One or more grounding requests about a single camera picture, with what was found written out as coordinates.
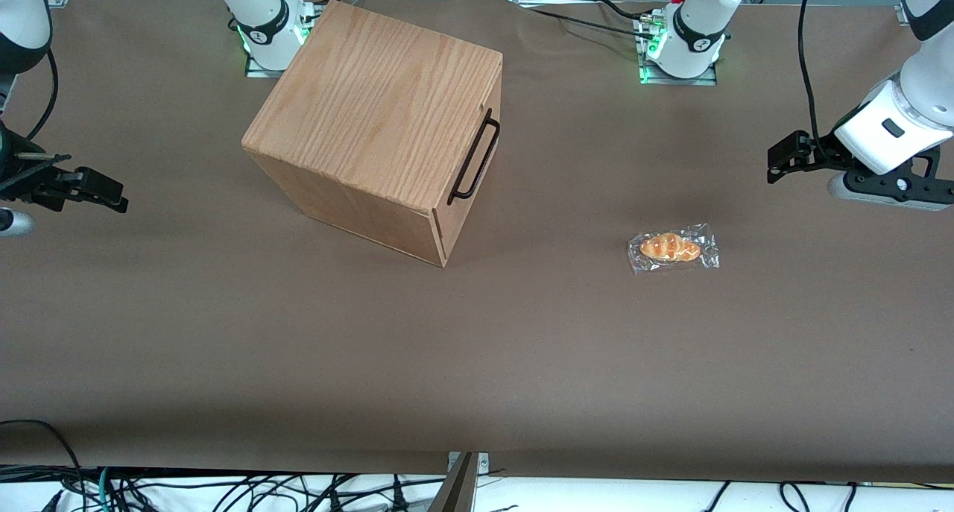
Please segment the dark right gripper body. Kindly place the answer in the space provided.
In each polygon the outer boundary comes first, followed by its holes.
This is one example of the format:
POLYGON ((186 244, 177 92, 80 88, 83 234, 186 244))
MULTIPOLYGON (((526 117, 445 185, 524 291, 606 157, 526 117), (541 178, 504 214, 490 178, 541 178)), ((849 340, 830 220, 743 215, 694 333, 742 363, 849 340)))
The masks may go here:
POLYGON ((57 179, 57 169, 54 166, 42 171, 14 171, 13 169, 14 154, 45 153, 45 150, 17 133, 11 132, 4 124, 1 125, 1 139, 1 199, 4 202, 20 200, 33 204, 61 204, 61 199, 45 193, 45 189, 57 179))

